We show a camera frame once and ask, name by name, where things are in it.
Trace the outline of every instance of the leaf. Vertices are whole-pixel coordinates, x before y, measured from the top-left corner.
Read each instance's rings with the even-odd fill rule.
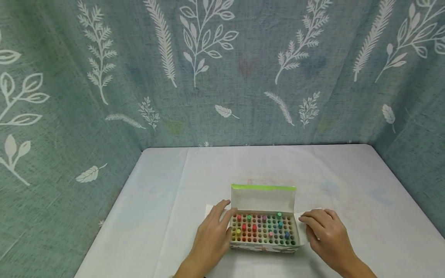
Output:
[[[187,61],[189,61],[190,63],[192,62],[192,57],[190,56],[190,54],[188,54],[187,52],[183,52],[184,57],[187,59]]]
[[[393,61],[391,62],[391,64],[397,63],[398,61],[402,60],[403,57],[406,56],[406,54],[408,54],[407,52],[400,54],[399,56],[397,56],[396,58],[393,59]]]
[[[225,50],[232,50],[233,49],[233,45],[231,43],[228,42],[220,42],[219,43],[222,48],[224,48]]]
[[[43,83],[43,74],[42,73],[33,73],[28,75],[25,80],[23,80],[22,84],[22,92],[30,93],[39,89]]]
[[[222,20],[231,20],[235,18],[235,15],[229,11],[220,12],[219,16],[221,17]]]
[[[121,120],[126,122],[127,124],[134,126],[135,128],[138,129],[145,129],[145,127],[143,127],[141,124],[139,124],[137,121],[133,120],[132,118],[130,118],[129,116],[125,115],[125,114],[109,114],[106,118],[106,121],[116,121],[116,120]]]
[[[420,32],[417,33],[417,35],[413,39],[413,44],[416,43],[417,40],[422,39],[426,36],[428,36],[437,26],[437,22],[430,24],[423,28]]]
[[[221,40],[232,41],[238,36],[237,31],[228,31]]]
[[[97,166],[93,166],[90,169],[86,170],[82,174],[80,174],[76,181],[80,183],[90,182],[97,179],[97,175],[99,174],[99,168]]]
[[[31,141],[23,142],[23,144],[20,145],[19,153],[17,154],[16,160],[19,159],[19,157],[26,155],[30,149],[31,149]]]
[[[9,158],[9,164],[11,164],[12,157],[17,152],[16,140],[14,139],[14,136],[12,136],[12,134],[9,134],[8,137],[6,137],[6,141],[4,143],[4,151]]]
[[[190,35],[189,35],[189,33],[185,30],[185,29],[183,29],[184,30],[184,41],[186,42],[186,45],[187,45],[187,47],[191,50],[191,51],[193,51],[193,41],[192,41],[192,38],[190,37]]]
[[[420,21],[420,13],[418,12],[418,13],[414,16],[413,21],[411,22],[411,30],[414,30],[414,28],[417,26],[417,24],[419,23],[419,21]]]
[[[192,33],[193,38],[196,39],[196,27],[193,23],[190,23],[190,32]]]
[[[6,99],[8,99],[16,89],[14,79],[7,72],[2,73],[0,76],[0,89]]]
[[[211,31],[210,29],[208,29],[207,32],[202,37],[202,48],[204,48],[209,43],[210,37],[211,37]]]
[[[414,47],[414,50],[416,50],[417,54],[420,57],[422,57],[424,59],[428,58],[428,50],[426,49],[425,46],[413,45],[413,47]]]
[[[221,58],[221,54],[219,54],[218,51],[216,50],[210,50],[210,51],[206,51],[207,54],[209,54],[210,57],[214,58],[214,59],[219,59]]]
[[[25,98],[20,98],[20,100],[31,102],[31,103],[44,103],[49,98],[49,95],[45,93],[34,93]]]
[[[445,54],[445,44],[436,40],[434,42],[434,50],[436,51],[437,54],[444,55]]]
[[[20,58],[21,54],[12,50],[0,50],[0,64],[12,64]]]
[[[382,107],[383,116],[386,119],[386,122],[389,124],[393,124],[396,120],[396,117],[394,116],[394,112],[392,111],[392,108],[386,104]]]
[[[216,32],[215,32],[215,40],[217,39],[217,38],[219,38],[219,36],[223,33],[223,25],[222,24],[220,24],[219,26],[218,26],[218,28],[216,28]]]
[[[227,10],[228,8],[231,7],[231,5],[233,4],[233,1],[234,1],[234,0],[226,0],[226,1],[222,4],[221,9],[222,9],[222,10]]]
[[[183,6],[180,7],[179,10],[181,11],[181,13],[188,18],[195,18],[196,15],[194,14],[194,12],[192,11],[192,9],[188,6]]]
[[[386,53],[388,53],[388,56],[392,54],[392,49],[393,49],[392,44],[388,44],[388,46],[386,47]]]
[[[25,113],[14,117],[6,124],[2,125],[32,125],[42,118],[42,115]]]
[[[222,107],[220,105],[215,105],[215,109],[224,118],[232,116],[232,110],[231,109]]]
[[[416,12],[416,7],[414,6],[414,3],[411,3],[409,7],[409,18],[413,18],[415,12]]]
[[[398,42],[402,41],[402,39],[405,37],[407,26],[408,26],[408,21],[405,18],[405,20],[403,21],[402,25],[399,28],[399,31],[397,32],[397,41]]]
[[[183,16],[179,15],[179,19],[181,20],[182,24],[189,29],[189,23],[187,22],[187,19],[185,19]]]
[[[280,53],[278,53],[278,64],[280,66],[282,66],[284,64],[284,54],[282,51]]]
[[[205,58],[203,58],[198,64],[198,70],[200,70],[204,66]]]

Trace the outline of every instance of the finger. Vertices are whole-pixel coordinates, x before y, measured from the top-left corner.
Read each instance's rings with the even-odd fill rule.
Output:
[[[319,238],[320,238],[320,235],[324,233],[323,226],[321,226],[320,223],[318,221],[316,221],[315,219],[313,219],[312,217],[301,216],[300,218],[298,218],[298,220],[300,220],[301,222],[306,223],[306,225],[310,226],[312,228],[312,230],[314,230],[315,234],[318,235]]]
[[[229,224],[230,218],[236,211],[237,211],[236,208],[231,208],[230,210],[226,211],[226,214],[224,215],[224,217],[221,220],[221,225],[226,227]]]
[[[318,253],[320,250],[320,242],[317,239],[317,236],[314,233],[314,230],[312,230],[309,226],[306,226],[306,235],[307,240],[311,244],[312,250],[315,251],[315,253]]]
[[[219,202],[216,206],[212,208],[212,211],[210,214],[212,215],[211,218],[217,218],[219,221],[219,218],[221,217],[221,214],[223,213],[224,208],[230,204],[230,200],[222,200]]]
[[[303,215],[307,217],[312,217],[317,222],[319,222],[321,226],[325,228],[328,225],[329,221],[332,221],[332,218],[324,210],[311,210],[303,213]]]
[[[324,211],[325,211],[327,214],[329,214],[329,215],[332,217],[332,219],[334,219],[334,220],[340,220],[340,217],[338,217],[338,215],[337,215],[337,213],[336,213],[335,211],[330,210],[330,209],[325,209]]]

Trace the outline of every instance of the fern print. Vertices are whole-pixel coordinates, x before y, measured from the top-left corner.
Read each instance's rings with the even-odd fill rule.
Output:
[[[116,51],[110,50],[111,46],[113,45],[113,41],[108,39],[111,35],[111,29],[108,26],[103,25],[102,19],[104,15],[101,13],[101,9],[99,9],[97,6],[94,6],[91,14],[82,1],[78,1],[77,6],[79,7],[79,10],[81,12],[81,14],[77,16],[77,18],[79,19],[82,26],[85,27],[85,36],[92,42],[97,44],[97,48],[90,44],[88,45],[88,49],[90,50],[90,52],[99,61],[91,57],[88,58],[88,61],[91,64],[93,70],[87,73],[87,76],[94,85],[99,87],[102,101],[106,105],[108,105],[108,102],[105,100],[104,97],[103,88],[108,85],[108,83],[113,79],[113,76],[104,75],[105,73],[108,73],[110,70],[115,68],[116,65],[112,63],[105,63],[105,59],[117,56]]]
[[[135,120],[133,120],[132,118],[130,118],[129,116],[125,115],[125,114],[109,114],[106,118],[106,121],[115,121],[115,120],[121,120],[126,122],[129,125],[134,126],[135,128],[138,129],[146,129],[145,127],[143,127],[141,124],[139,124],[138,122],[136,122]]]
[[[395,50],[391,43],[386,47],[388,58],[375,82],[379,80],[385,70],[389,68],[397,68],[406,64],[406,61],[403,60],[403,58],[408,53],[399,53],[402,49],[408,46],[412,46],[418,56],[426,59],[428,58],[428,50],[421,44],[433,41],[434,51],[437,54],[445,54],[445,25],[436,29],[437,22],[429,24],[429,21],[445,12],[445,6],[442,6],[435,13],[431,14],[435,3],[436,0],[416,0],[417,6],[427,9],[422,20],[421,12],[416,13],[416,6],[414,3],[411,3],[408,9],[408,17],[405,18],[397,33],[397,46],[395,47]]]
[[[191,51],[192,55],[188,52],[184,52],[184,57],[187,61],[192,64],[193,67],[193,82],[196,88],[196,76],[199,73],[203,73],[209,69],[208,65],[205,65],[205,58],[199,60],[199,55],[203,52],[214,59],[222,58],[222,55],[216,50],[210,50],[212,46],[215,44],[219,44],[225,50],[232,50],[233,45],[229,43],[229,41],[234,40],[238,36],[237,31],[228,31],[223,36],[223,25],[220,24],[214,34],[212,35],[212,31],[207,29],[205,31],[205,26],[207,22],[213,16],[219,16],[222,20],[232,20],[235,18],[235,15],[228,11],[234,0],[226,0],[224,3],[222,0],[189,0],[193,5],[192,8],[189,6],[182,6],[179,8],[181,15],[179,15],[179,19],[184,25],[183,35],[184,41],[187,45],[187,48]],[[198,3],[202,3],[205,15],[204,20],[201,21],[199,18],[199,10],[201,7],[198,6]]]
[[[304,34],[300,29],[297,31],[297,44],[298,48],[295,50],[295,43],[293,40],[290,41],[286,52],[278,53],[278,64],[280,69],[275,77],[275,84],[278,84],[278,77],[281,72],[285,70],[290,70],[299,67],[298,60],[303,58],[308,58],[309,53],[301,51],[305,46],[316,47],[319,44],[318,40],[314,40],[323,29],[321,27],[328,22],[329,16],[326,14],[326,9],[332,4],[331,0],[309,0],[307,2],[307,15],[303,17],[304,26],[307,29],[307,33]]]
[[[284,115],[284,118],[286,119],[286,121],[289,124],[294,125],[292,123],[291,114],[289,113],[289,110],[287,109],[287,105],[284,103],[284,101],[279,96],[275,95],[274,93],[264,92],[264,94],[266,96],[270,97],[273,101],[275,101],[279,105],[281,112],[283,112],[283,115]]]
[[[312,97],[308,97],[307,100],[303,99],[303,105],[300,105],[300,122],[303,123],[303,128],[312,120],[314,116],[318,115],[320,110],[315,110],[317,108],[316,100],[320,96],[320,92],[314,93]]]
[[[156,131],[156,123],[159,120],[159,114],[155,113],[153,108],[150,107],[150,98],[145,97],[142,103],[139,103],[139,112],[141,112],[142,117],[148,122],[149,125],[153,127],[153,130]]]
[[[383,30],[388,25],[388,20],[389,17],[391,16],[394,2],[396,2],[396,0],[380,1],[379,14],[376,16],[376,19],[372,23],[371,31],[369,31],[369,34],[366,36],[366,39],[364,40],[363,46],[354,64],[354,69],[352,70],[355,73],[354,82],[357,81],[357,75],[363,69],[364,65],[368,61],[372,49],[379,41],[380,36],[383,33]]]
[[[156,3],[156,0],[145,0],[145,6],[150,13],[151,18],[156,24],[156,36],[159,41],[159,52],[161,53],[162,65],[167,78],[171,80],[173,86],[177,88],[174,82],[174,64],[173,64],[173,52],[171,50],[171,38],[168,31],[167,23],[164,19],[164,14]]]

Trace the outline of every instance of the teal fabric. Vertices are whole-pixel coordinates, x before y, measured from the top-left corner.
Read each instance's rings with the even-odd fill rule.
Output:
[[[73,277],[149,147],[371,144],[445,235],[444,4],[0,1],[0,277]]]

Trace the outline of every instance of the box side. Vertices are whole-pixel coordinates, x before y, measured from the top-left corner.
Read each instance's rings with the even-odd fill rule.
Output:
[[[294,186],[232,185],[232,207],[294,213],[295,191]]]

